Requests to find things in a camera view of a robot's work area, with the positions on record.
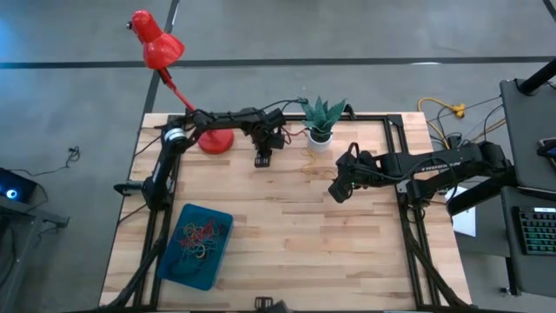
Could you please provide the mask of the grey metal stand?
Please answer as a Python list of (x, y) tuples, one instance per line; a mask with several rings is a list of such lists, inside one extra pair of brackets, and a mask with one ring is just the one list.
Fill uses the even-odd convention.
[(66, 228), (70, 218), (5, 198), (0, 198), (0, 216), (9, 218), (12, 223), (24, 222), (29, 225), (29, 230), (20, 243), (15, 240), (10, 246), (13, 258), (6, 276), (0, 279), (0, 313), (12, 313), (16, 295), (33, 254), (33, 242), (38, 237), (41, 226), (52, 223), (55, 228)]

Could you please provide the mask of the black device with blue light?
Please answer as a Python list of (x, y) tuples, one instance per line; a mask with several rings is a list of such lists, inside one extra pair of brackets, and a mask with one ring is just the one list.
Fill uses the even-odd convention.
[(30, 203), (37, 183), (0, 168), (0, 196), (19, 203)]

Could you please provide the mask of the dark grey side table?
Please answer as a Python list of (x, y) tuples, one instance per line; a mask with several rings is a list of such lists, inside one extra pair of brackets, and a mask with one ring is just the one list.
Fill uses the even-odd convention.
[(556, 89), (542, 85), (525, 95), (517, 81), (506, 80), (500, 94), (518, 186), (556, 195), (556, 170), (537, 154), (540, 140), (556, 138)]

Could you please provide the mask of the black backlit keyboard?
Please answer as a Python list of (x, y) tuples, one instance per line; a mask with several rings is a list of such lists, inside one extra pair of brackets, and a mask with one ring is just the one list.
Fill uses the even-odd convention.
[(518, 207), (516, 217), (526, 255), (556, 256), (556, 208)]

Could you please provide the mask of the black diagonal bar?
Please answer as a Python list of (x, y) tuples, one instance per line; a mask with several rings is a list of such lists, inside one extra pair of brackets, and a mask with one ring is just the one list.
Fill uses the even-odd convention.
[(500, 190), (506, 186), (517, 186), (516, 176), (513, 171), (492, 176), (471, 189), (460, 193), (447, 203), (447, 212), (450, 216), (455, 216), (464, 210), (499, 195)]

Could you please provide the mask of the red desk lamp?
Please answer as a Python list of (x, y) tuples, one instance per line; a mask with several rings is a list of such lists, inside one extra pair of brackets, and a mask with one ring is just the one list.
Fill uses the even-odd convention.
[[(178, 61), (185, 51), (185, 45), (173, 35), (163, 31), (153, 15), (147, 10), (137, 10), (128, 22), (142, 44), (143, 61), (149, 69), (155, 70), (163, 83), (180, 99), (188, 111), (195, 106), (174, 84), (168, 67)], [(221, 154), (229, 150), (235, 136), (232, 130), (210, 130), (199, 138), (201, 150), (208, 154)]]

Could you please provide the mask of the dark grey keyboard desk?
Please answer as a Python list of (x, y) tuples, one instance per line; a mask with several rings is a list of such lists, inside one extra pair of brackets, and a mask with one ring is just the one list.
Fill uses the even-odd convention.
[(510, 187), (501, 190), (500, 198), (516, 288), (530, 294), (556, 297), (556, 256), (526, 255), (520, 244), (516, 217), (518, 207), (556, 208), (556, 202)]

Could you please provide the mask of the long yellow rubber band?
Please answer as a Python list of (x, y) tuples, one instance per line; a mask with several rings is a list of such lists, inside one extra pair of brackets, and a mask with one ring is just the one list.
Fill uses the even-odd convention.
[(337, 173), (330, 169), (325, 168), (303, 168), (301, 172), (308, 176), (317, 176), (320, 179), (334, 180), (337, 177)]

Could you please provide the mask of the white paper sheet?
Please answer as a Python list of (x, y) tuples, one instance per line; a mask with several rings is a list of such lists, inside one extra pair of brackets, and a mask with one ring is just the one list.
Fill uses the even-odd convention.
[(452, 216), (452, 225), (456, 233), (476, 237), (476, 208), (472, 207)]

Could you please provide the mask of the teal plastic bin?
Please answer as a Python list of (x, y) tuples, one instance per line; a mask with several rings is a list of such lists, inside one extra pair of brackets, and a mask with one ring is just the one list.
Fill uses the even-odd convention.
[[(188, 246), (184, 241), (185, 236), (182, 233), (182, 228), (189, 223), (204, 225), (209, 221), (215, 222), (216, 236), (211, 242), (204, 244), (208, 249), (207, 255), (203, 259), (197, 259), (193, 254), (195, 246)], [(169, 280), (194, 289), (212, 289), (215, 285), (233, 227), (234, 218), (228, 213), (203, 208), (191, 203), (184, 205), (175, 225), (175, 230), (169, 238), (168, 246), (162, 256), (156, 275), (162, 280)], [(169, 263), (183, 256), (194, 257), (199, 262), (197, 272), (192, 276), (182, 279), (170, 277), (168, 272)]]

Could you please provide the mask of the green plant in white pot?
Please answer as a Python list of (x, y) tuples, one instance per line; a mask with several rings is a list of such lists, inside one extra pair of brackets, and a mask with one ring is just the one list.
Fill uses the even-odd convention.
[(332, 142), (333, 127), (341, 119), (347, 100), (342, 99), (333, 105), (321, 97), (317, 97), (314, 103), (310, 103), (307, 98), (299, 98), (298, 101), (305, 113), (302, 123), (309, 131), (308, 149), (315, 153), (324, 152)]

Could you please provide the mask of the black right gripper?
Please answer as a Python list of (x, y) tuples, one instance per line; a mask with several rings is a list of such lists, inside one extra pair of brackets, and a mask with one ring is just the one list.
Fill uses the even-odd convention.
[(335, 162), (337, 177), (328, 187), (328, 193), (337, 203), (344, 203), (359, 188), (378, 187), (381, 173), (368, 151), (360, 152), (359, 144), (349, 144), (347, 151)]

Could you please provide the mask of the thin red rubber band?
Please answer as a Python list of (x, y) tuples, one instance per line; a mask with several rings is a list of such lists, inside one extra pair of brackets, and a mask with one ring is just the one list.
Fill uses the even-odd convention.
[(308, 137), (308, 129), (307, 128), (301, 129), (297, 132), (291, 132), (289, 130), (286, 130), (285, 128), (282, 128), (281, 130), (286, 134), (286, 138), (289, 141), (291, 141), (292, 137), (297, 137), (297, 136), (300, 136), (300, 135)]

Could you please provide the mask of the black pole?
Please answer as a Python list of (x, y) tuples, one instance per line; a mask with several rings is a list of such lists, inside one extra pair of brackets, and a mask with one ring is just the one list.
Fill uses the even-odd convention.
[(518, 84), (518, 91), (524, 95), (533, 94), (541, 85), (556, 76), (556, 58)]

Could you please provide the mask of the large red rubber band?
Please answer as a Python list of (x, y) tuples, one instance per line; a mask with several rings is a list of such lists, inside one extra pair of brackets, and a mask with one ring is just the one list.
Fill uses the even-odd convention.
[(216, 236), (215, 222), (209, 221), (204, 225), (197, 225), (197, 234), (191, 238), (185, 237), (188, 246), (196, 246), (211, 242)]

